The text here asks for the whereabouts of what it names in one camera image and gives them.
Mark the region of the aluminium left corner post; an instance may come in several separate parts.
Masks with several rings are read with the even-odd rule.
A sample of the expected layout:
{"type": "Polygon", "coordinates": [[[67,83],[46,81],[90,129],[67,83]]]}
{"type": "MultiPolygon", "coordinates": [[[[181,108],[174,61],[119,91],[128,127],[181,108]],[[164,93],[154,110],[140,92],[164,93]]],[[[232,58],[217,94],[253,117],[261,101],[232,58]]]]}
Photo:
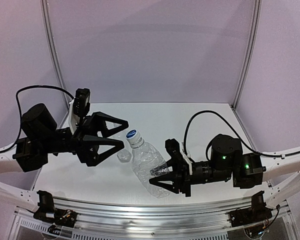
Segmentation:
{"type": "Polygon", "coordinates": [[[57,85],[63,89],[67,90],[65,80],[63,78],[61,65],[59,61],[58,51],[55,44],[55,38],[53,34],[53,27],[52,27],[52,21],[50,18],[50,5],[48,0],[40,0],[40,7],[42,12],[42,20],[43,20],[43,26],[45,29],[45,35],[47,40],[47,46],[49,50],[49,55],[51,58],[52,68],[54,70],[57,85]]]}

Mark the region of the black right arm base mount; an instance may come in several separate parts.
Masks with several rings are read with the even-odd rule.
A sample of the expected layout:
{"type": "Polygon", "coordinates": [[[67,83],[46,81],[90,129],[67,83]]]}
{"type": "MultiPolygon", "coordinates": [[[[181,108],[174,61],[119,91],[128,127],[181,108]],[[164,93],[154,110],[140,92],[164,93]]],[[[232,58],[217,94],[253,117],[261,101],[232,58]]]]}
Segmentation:
{"type": "Polygon", "coordinates": [[[266,221],[263,229],[267,229],[280,213],[282,191],[277,189],[261,190],[251,196],[250,206],[231,210],[227,215],[231,227],[241,227],[266,221]]]}

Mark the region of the clear plastic bottle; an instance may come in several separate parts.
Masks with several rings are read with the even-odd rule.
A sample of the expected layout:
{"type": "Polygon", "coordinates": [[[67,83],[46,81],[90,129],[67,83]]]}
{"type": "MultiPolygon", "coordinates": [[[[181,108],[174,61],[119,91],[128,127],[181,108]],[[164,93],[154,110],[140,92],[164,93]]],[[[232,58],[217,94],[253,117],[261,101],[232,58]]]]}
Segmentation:
{"type": "Polygon", "coordinates": [[[116,156],[121,163],[128,163],[132,159],[132,154],[129,151],[129,143],[126,140],[126,134],[127,130],[124,129],[113,136],[114,139],[120,140],[124,144],[124,148],[116,153],[116,156]]]}
{"type": "Polygon", "coordinates": [[[167,174],[169,169],[160,152],[150,143],[142,142],[131,146],[132,171],[147,192],[157,199],[165,198],[170,192],[162,187],[150,184],[149,180],[167,174]]]}

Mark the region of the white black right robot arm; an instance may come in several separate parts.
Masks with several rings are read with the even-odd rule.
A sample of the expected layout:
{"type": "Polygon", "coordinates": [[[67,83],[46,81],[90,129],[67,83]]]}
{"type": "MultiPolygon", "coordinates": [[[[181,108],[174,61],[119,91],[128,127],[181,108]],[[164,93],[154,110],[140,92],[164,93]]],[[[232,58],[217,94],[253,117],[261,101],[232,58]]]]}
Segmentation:
{"type": "Polygon", "coordinates": [[[175,139],[165,141],[165,149],[170,155],[167,167],[171,172],[153,176],[151,185],[161,187],[175,194],[191,196],[191,186],[232,180],[233,187],[251,189],[275,177],[290,174],[280,184],[263,190],[263,205],[276,208],[282,201],[300,192],[300,147],[279,153],[243,153],[239,138],[218,134],[208,144],[211,152],[207,161],[193,162],[180,151],[175,139]]]}

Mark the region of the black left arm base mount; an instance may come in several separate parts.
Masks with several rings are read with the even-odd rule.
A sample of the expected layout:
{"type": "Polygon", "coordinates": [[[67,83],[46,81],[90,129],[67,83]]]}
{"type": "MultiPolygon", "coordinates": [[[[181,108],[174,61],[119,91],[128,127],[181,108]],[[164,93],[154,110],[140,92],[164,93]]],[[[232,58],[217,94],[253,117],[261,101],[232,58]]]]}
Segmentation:
{"type": "Polygon", "coordinates": [[[56,208],[51,193],[39,190],[38,210],[33,214],[34,219],[51,224],[47,232],[59,235],[62,227],[74,228],[78,213],[72,209],[56,208]]]}

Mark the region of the aluminium front rail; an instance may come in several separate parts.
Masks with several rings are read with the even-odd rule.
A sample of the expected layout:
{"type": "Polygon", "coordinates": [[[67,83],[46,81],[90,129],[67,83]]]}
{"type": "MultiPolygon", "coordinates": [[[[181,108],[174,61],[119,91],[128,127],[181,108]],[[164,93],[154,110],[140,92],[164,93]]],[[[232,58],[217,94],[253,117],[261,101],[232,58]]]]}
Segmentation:
{"type": "Polygon", "coordinates": [[[15,211],[11,240],[247,240],[248,226],[232,227],[230,211],[249,206],[248,199],[179,205],[110,205],[55,198],[56,207],[77,212],[73,228],[36,220],[15,211]]]}

